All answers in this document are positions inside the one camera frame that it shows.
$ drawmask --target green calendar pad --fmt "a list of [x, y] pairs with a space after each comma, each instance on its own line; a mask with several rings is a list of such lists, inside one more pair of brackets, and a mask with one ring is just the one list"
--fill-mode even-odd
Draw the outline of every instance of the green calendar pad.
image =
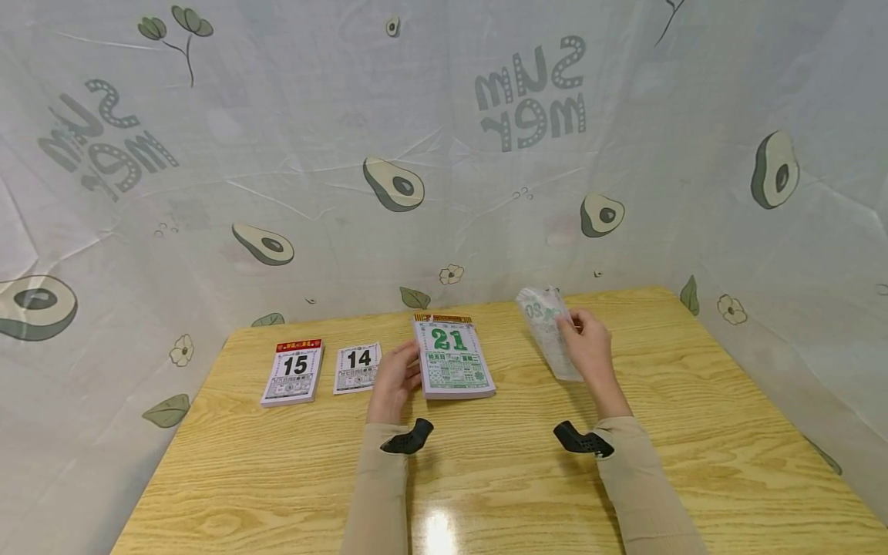
[[472, 318], [414, 314], [426, 399], [476, 399], [496, 392]]

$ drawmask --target beige sleeve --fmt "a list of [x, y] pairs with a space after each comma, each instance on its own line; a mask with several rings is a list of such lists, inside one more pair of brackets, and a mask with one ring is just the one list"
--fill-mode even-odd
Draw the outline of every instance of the beige sleeve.
[[380, 449], [407, 426], [367, 424], [340, 555], [408, 555], [407, 456]]
[[626, 555], [698, 555], [706, 544], [632, 416], [601, 420], [594, 430], [614, 447], [599, 473], [620, 521]]

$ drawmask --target person's left hand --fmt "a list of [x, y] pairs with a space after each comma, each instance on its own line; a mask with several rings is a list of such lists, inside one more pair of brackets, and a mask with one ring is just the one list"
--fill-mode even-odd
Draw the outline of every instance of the person's left hand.
[[415, 339], [383, 355], [367, 407], [367, 424], [400, 424], [400, 411], [410, 392], [423, 382], [419, 365], [414, 365], [418, 360], [419, 344]]

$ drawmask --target torn calendar page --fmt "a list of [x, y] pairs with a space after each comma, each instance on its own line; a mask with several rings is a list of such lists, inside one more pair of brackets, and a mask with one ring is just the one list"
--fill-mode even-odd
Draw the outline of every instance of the torn calendar page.
[[414, 314], [426, 399], [478, 399], [496, 393], [472, 318]]
[[559, 380], [582, 382], [583, 377], [567, 356], [567, 346], [555, 322], [559, 315], [570, 318], [570, 312], [558, 289], [552, 286], [548, 289], [525, 287], [518, 293], [515, 301], [521, 307], [524, 320], [530, 326], [530, 332], [543, 352], [552, 374]]
[[333, 394], [366, 392], [373, 389], [382, 358], [379, 343], [339, 349]]
[[318, 389], [324, 344], [320, 339], [279, 343], [272, 375], [259, 402], [263, 407], [310, 403]]

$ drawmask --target wooden table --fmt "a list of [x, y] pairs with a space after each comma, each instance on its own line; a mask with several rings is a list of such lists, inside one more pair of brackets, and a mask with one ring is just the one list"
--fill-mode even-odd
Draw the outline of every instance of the wooden table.
[[[614, 333], [620, 381], [713, 553], [888, 553], [888, 533], [666, 289], [567, 299]], [[426, 401], [411, 458], [414, 555], [620, 553], [592, 456], [552, 435], [596, 422], [557, 383], [514, 303], [460, 306], [496, 382], [482, 400]], [[228, 339], [113, 555], [337, 553], [369, 393], [332, 394], [337, 349], [411, 338], [409, 313], [240, 329]], [[275, 344], [323, 337], [317, 400], [261, 408]]]

